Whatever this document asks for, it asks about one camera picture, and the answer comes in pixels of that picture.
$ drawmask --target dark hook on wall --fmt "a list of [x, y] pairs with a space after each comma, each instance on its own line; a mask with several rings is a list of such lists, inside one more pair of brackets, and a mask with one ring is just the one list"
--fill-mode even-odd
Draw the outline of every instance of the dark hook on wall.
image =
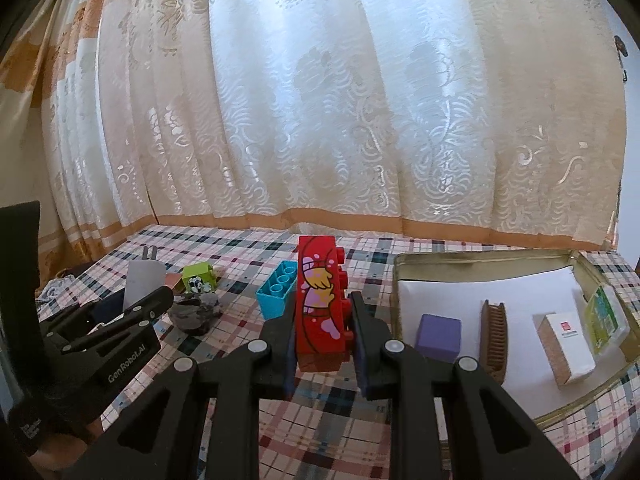
[[620, 38], [620, 36], [614, 36], [614, 39], [616, 40], [616, 49], [618, 50], [618, 60], [620, 62], [620, 68], [622, 69], [622, 82], [626, 83], [628, 81], [628, 77], [626, 76], [626, 70], [625, 67], [622, 65], [622, 58], [620, 57], [620, 54], [622, 54], [624, 57], [628, 57], [629, 53], [626, 50], [626, 45], [625, 42], [622, 41], [622, 38]]

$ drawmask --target turquoise lego brick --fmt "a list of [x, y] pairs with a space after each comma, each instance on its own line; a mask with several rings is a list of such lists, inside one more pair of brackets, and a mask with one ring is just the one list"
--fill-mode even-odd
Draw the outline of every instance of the turquoise lego brick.
[[282, 316], [287, 301], [295, 296], [297, 281], [298, 262], [280, 262], [255, 293], [264, 319]]

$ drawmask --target green toy block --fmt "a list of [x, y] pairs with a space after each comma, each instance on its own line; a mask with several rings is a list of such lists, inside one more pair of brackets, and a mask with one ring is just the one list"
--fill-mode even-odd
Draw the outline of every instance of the green toy block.
[[218, 278], [208, 262], [187, 265], [182, 269], [182, 282], [187, 292], [212, 292], [218, 286]]

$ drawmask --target tablecloth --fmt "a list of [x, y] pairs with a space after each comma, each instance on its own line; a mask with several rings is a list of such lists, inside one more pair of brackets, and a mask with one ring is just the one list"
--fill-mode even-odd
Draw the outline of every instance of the tablecloth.
[[[166, 314], [156, 322], [162, 348], [115, 399], [102, 416], [105, 428], [169, 362], [190, 356], [197, 362], [216, 359], [258, 337], [263, 323], [256, 290], [282, 260], [295, 260], [297, 235], [261, 230], [219, 230], [153, 226], [132, 236], [105, 256], [58, 299], [43, 319], [76, 301], [84, 303], [122, 288], [129, 260], [142, 245], [158, 247], [168, 272], [208, 260], [222, 277], [218, 295], [223, 315], [210, 333], [189, 336], [174, 328]], [[375, 316], [390, 322], [394, 255], [421, 251], [485, 251], [503, 246], [416, 240], [347, 238], [344, 269], [349, 290], [360, 290]], [[586, 253], [608, 277], [640, 320], [640, 279], [615, 253]], [[300, 374], [291, 402], [260, 402], [260, 478], [356, 480], [388, 478], [390, 427], [386, 401], [364, 400], [356, 386], [353, 362], [333, 374]], [[640, 368], [632, 365], [611, 390], [592, 404], [545, 430], [582, 478], [599, 479], [615, 463], [638, 430]], [[204, 470], [207, 428], [200, 450]]]

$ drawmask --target blue toy block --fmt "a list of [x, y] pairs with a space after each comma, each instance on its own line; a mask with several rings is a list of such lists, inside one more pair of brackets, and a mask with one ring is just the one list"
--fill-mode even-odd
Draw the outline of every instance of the blue toy block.
[[255, 293], [262, 317], [280, 317], [290, 298], [295, 298], [298, 262], [282, 261], [269, 279]]
[[452, 363], [460, 354], [462, 322], [452, 317], [422, 314], [415, 349], [425, 357]]

